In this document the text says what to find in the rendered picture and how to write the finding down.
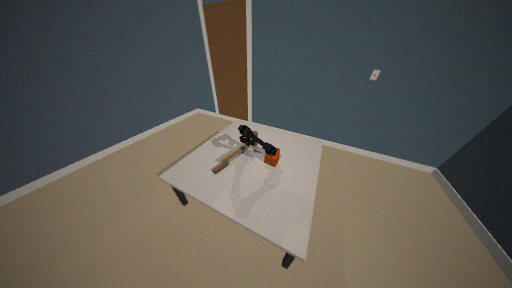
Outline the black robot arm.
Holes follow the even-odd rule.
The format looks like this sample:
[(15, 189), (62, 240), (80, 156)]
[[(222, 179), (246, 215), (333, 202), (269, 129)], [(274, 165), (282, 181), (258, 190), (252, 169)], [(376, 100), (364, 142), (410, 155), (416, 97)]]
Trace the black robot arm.
[(277, 149), (273, 145), (271, 145), (267, 142), (265, 143), (261, 139), (256, 137), (253, 134), (253, 131), (248, 126), (240, 125), (238, 130), (239, 130), (240, 134), (243, 135), (243, 137), (240, 140), (241, 143), (245, 143), (245, 142), (247, 142), (247, 138), (251, 138), (262, 146), (262, 148), (265, 150), (265, 153), (267, 153), (268, 155), (274, 155), (274, 156), (276, 155)]

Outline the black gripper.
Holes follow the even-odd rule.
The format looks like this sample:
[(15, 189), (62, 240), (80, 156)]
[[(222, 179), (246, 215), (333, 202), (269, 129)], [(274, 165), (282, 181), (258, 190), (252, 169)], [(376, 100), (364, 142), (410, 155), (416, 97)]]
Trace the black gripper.
[[(247, 138), (247, 137), (246, 137), (246, 138)], [(251, 139), (251, 138), (247, 138), (247, 142), (245, 142), (245, 143), (247, 143), (247, 145), (248, 145), (248, 146), (249, 146), (249, 145), (253, 145), (253, 144), (255, 144), (255, 141), (254, 141), (254, 140), (250, 140), (250, 139)]]

